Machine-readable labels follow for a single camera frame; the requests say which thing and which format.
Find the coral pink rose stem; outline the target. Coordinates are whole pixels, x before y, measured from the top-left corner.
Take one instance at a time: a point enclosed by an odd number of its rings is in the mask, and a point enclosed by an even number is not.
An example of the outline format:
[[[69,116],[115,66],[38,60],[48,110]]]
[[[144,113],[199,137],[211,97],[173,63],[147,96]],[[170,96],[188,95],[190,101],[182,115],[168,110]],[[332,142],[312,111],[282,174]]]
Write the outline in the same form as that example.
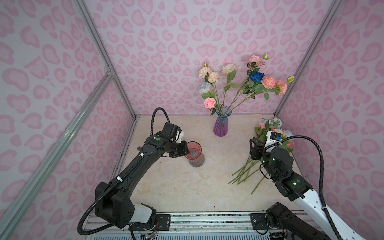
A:
[[[270,99],[270,93],[274,93],[276,96],[285,95],[288,91],[288,84],[294,80],[294,76],[287,77],[285,81],[276,80],[273,77],[263,77],[259,82],[255,82],[251,78],[247,78],[230,104],[230,109],[234,110],[247,100],[255,99],[258,95],[263,95],[265,100]]]

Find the white blue rose stem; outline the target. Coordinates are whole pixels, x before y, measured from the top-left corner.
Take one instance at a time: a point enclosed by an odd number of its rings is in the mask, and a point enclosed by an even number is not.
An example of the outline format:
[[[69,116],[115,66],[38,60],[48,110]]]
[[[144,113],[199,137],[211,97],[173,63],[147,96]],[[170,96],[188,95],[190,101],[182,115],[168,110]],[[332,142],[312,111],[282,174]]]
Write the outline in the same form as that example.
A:
[[[200,85],[199,93],[201,94],[201,97],[204,99],[206,98],[215,98],[216,94],[214,91],[211,90],[212,85],[209,82],[204,82]]]

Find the pink carnation flower stem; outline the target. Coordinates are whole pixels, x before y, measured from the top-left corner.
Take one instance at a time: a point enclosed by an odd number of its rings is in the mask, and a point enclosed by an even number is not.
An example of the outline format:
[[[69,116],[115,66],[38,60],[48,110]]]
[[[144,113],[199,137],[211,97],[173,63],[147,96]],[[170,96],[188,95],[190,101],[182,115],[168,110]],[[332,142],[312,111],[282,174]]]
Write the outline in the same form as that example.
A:
[[[262,56],[258,56],[258,55],[251,55],[248,59],[248,62],[247,62],[247,72],[246,72],[246,77],[245,79],[250,75],[251,72],[253,71],[257,71],[257,72],[260,72],[260,69],[263,65],[265,65],[266,61],[269,60],[268,58],[268,53],[264,53]],[[241,84],[239,85],[239,88],[237,90],[237,93],[239,92],[239,89],[240,87],[242,86],[242,83],[244,82],[244,80],[241,82]]]

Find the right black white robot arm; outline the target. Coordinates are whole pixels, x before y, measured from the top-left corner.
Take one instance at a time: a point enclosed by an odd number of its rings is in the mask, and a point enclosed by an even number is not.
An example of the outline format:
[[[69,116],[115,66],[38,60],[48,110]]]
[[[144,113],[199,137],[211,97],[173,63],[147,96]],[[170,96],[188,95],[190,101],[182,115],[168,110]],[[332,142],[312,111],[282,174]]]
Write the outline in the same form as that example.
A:
[[[275,203],[266,211],[269,228],[282,228],[302,240],[361,240],[360,236],[325,203],[323,195],[324,158],[320,146],[311,138],[301,136],[318,149],[321,161],[319,190],[301,175],[293,171],[294,159],[282,148],[283,141],[273,140],[263,145],[250,140],[250,157],[261,162],[264,178],[272,180],[283,197],[294,202],[320,227],[319,230],[298,218],[281,203]]]

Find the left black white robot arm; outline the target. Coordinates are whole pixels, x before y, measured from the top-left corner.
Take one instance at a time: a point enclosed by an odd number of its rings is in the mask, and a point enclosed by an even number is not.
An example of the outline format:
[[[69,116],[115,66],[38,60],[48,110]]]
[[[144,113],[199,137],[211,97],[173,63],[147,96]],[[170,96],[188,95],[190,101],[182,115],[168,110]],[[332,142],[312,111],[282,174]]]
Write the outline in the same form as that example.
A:
[[[164,154],[170,158],[184,157],[189,154],[188,144],[182,139],[182,129],[174,124],[165,123],[163,129],[151,134],[139,153],[115,178],[108,183],[101,182],[96,187],[95,215],[107,222],[105,229],[127,225],[143,224],[152,229],[156,224],[156,209],[131,201],[131,195],[149,168]]]

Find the pink rose flower stem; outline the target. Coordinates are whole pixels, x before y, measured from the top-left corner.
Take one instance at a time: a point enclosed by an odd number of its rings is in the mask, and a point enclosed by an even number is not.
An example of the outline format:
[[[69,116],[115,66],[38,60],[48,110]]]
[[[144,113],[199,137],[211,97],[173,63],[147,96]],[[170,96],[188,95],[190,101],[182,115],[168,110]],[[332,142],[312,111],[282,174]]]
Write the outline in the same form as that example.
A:
[[[223,107],[215,98],[206,98],[204,102],[205,108],[211,111],[211,115],[222,114]]]

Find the dark blue rose stem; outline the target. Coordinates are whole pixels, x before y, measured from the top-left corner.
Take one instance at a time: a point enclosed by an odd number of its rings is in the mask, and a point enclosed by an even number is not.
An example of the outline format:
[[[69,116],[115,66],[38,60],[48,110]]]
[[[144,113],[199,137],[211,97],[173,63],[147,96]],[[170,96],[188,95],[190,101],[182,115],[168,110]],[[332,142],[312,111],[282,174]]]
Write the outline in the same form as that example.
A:
[[[244,80],[240,88],[241,96],[245,97],[244,101],[248,99],[255,99],[256,95],[263,94],[265,92],[265,87],[262,85],[262,80],[265,74],[253,71],[250,75]]]

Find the purple blue glass vase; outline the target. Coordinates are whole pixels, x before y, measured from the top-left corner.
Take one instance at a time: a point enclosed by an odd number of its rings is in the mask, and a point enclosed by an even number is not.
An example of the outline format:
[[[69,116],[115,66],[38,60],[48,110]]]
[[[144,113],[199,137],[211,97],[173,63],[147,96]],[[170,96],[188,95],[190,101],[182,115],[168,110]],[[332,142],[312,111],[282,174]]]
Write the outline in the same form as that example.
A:
[[[224,137],[228,133],[228,118],[232,114],[232,109],[222,106],[216,111],[217,120],[213,128],[213,132],[217,137]]]

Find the red glass vase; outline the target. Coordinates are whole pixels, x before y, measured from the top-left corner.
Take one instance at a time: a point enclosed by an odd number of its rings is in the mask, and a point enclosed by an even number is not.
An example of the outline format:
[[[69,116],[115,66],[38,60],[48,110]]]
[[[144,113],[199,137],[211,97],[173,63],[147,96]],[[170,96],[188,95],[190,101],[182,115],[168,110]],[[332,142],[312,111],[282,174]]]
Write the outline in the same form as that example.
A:
[[[190,141],[187,143],[187,147],[189,153],[185,156],[185,158],[189,161],[192,167],[201,167],[205,162],[202,146],[195,141]]]

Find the peach carnation flower stem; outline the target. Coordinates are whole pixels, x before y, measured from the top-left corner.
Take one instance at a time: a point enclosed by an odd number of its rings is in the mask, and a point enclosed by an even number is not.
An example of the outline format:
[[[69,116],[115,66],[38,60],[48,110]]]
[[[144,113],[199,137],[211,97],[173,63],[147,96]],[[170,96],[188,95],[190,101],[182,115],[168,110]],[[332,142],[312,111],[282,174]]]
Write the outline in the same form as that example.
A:
[[[219,93],[216,86],[216,83],[219,81],[219,73],[213,71],[208,63],[204,63],[203,67],[199,70],[199,78],[212,85],[211,90],[215,92],[216,101],[220,104]]]

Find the cream rose flower stem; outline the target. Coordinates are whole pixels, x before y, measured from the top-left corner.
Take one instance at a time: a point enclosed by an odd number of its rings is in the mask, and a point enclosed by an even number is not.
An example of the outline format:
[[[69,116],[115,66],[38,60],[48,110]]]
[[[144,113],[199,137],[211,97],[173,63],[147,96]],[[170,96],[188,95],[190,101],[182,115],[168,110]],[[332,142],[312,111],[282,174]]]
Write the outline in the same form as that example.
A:
[[[234,64],[227,64],[222,67],[222,73],[227,76],[226,85],[223,88],[224,91],[224,98],[223,98],[223,105],[225,103],[226,99],[226,93],[230,88],[238,89],[239,86],[236,83],[233,83],[233,80],[237,74],[236,66]]]

